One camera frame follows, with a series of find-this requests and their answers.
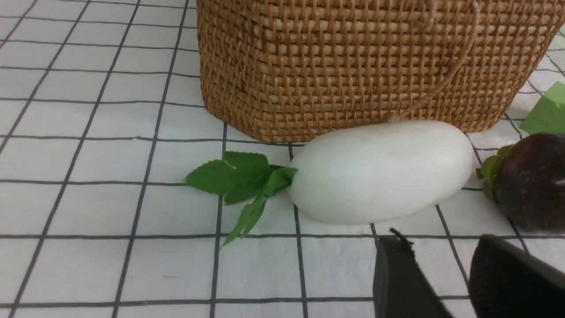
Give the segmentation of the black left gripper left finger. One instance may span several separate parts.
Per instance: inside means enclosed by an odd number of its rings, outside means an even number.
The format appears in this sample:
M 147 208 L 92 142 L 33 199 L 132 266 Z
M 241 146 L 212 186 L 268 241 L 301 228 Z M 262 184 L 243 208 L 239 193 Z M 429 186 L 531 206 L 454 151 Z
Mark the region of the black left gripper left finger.
M 379 237 L 373 280 L 376 318 L 452 318 L 417 264 L 404 235 Z

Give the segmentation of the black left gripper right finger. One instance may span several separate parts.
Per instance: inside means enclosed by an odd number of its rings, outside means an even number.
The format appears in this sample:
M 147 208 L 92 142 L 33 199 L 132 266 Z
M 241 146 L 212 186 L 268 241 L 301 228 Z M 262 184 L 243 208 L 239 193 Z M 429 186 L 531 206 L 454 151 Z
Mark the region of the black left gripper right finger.
M 484 234 L 472 256 L 469 296 L 478 318 L 562 318 L 565 276 L 506 240 Z

